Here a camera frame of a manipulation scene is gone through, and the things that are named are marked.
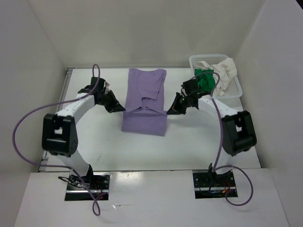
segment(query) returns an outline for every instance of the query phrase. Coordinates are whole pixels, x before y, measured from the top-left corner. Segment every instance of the dual-arm robot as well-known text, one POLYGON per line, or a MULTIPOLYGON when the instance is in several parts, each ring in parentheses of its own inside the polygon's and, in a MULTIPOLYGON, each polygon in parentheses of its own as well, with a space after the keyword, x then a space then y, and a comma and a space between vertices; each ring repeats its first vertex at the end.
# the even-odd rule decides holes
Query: dual-arm robot
MULTIPOLYGON (((92 77, 90 85, 81 89, 77 98, 91 92, 97 82, 92 77)), ((177 93, 167 114, 186 114, 186 109, 195 107, 205 111, 215 119, 218 118, 216 108, 209 92, 201 91, 195 79, 190 79, 181 86, 181 93, 177 93)), ((233 157, 242 151, 248 151, 257 143, 252 119, 247 111, 238 112, 219 100, 215 99, 219 108, 223 126, 223 149, 217 160, 217 167, 233 165, 233 157)), ((78 137, 76 124, 80 118, 95 105, 103 105, 109 113, 124 111, 114 93, 108 88, 104 79, 99 80, 98 87, 88 97, 71 103, 55 114, 47 114, 43 122, 42 147, 52 155, 56 155, 65 165, 75 169, 88 186, 92 186, 98 177, 93 174, 92 167, 86 163, 78 151, 78 137)), ((229 173, 230 168, 213 171, 213 164, 209 166, 209 177, 212 182, 218 181, 229 173)), ((76 186, 78 177, 72 175, 69 183, 76 186)))

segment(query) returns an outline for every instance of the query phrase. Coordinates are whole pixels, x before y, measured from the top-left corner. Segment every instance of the purple shirt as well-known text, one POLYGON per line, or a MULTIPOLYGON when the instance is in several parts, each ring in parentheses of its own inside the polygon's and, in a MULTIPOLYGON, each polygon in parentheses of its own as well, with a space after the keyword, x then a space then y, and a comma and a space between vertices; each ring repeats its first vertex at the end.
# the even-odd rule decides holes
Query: purple shirt
POLYGON ((166 70, 141 71, 131 68, 123 112, 122 131, 164 136, 167 115, 164 111, 166 70))

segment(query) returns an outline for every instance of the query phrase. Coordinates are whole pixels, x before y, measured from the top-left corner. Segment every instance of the plastic basket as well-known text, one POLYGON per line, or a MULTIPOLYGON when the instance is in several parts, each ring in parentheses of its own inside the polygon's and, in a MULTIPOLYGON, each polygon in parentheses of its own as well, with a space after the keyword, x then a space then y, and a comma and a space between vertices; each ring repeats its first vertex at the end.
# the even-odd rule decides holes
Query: plastic basket
MULTIPOLYGON (((193 77, 195 76, 195 63, 205 61, 210 65, 214 65, 224 61, 226 58, 228 58, 228 56, 224 54, 201 54, 190 56, 189 64, 193 77)), ((225 93, 223 96, 216 96, 216 98, 238 98, 243 95, 243 91, 237 76, 230 81, 228 87, 223 92, 225 93)))

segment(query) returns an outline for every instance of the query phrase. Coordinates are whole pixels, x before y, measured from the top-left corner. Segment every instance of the white tabletop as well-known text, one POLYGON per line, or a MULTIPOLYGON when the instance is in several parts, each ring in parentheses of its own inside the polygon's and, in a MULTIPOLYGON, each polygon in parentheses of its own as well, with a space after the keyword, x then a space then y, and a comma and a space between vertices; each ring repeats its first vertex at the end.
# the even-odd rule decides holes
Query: white tabletop
MULTIPOLYGON (((165 70, 164 110, 168 110, 176 92, 180 92, 181 84, 191 78, 191 72, 190 69, 165 70)), ((91 69, 74 69, 64 100, 73 99, 81 88, 90 83, 91 77, 91 69)), ((110 89, 124 106, 128 69, 101 69, 101 77, 110 84, 110 89)), ((222 101, 243 110, 239 98, 222 101)), ((78 122, 78 150, 95 171, 207 169, 219 146, 219 121, 195 108, 188 108, 186 115, 169 115, 165 137, 122 132, 121 124, 122 113, 109 114, 103 106, 95 106, 78 122)), ((48 157, 48 164, 62 165, 55 156, 48 154, 48 157)), ((255 148, 235 158, 239 167, 260 168, 255 148)))
MULTIPOLYGON (((15 227, 287 227, 288 223, 268 169, 246 169, 254 195, 243 207, 224 198, 195 199, 192 171, 113 172, 109 200, 100 201, 101 216, 92 201, 64 201, 68 173, 31 174, 15 227)), ((238 198, 244 202, 250 185, 234 171, 238 198)))

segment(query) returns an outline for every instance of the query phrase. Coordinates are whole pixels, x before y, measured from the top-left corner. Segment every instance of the green cloth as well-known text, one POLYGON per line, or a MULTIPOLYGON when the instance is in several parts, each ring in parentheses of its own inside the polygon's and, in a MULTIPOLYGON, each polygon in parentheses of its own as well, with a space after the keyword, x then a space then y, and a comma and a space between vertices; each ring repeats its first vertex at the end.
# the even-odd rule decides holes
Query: green cloth
POLYGON ((198 82, 198 87, 201 88, 201 91, 212 91, 216 85, 213 74, 203 74, 204 72, 213 72, 213 70, 195 70, 195 78, 198 82))

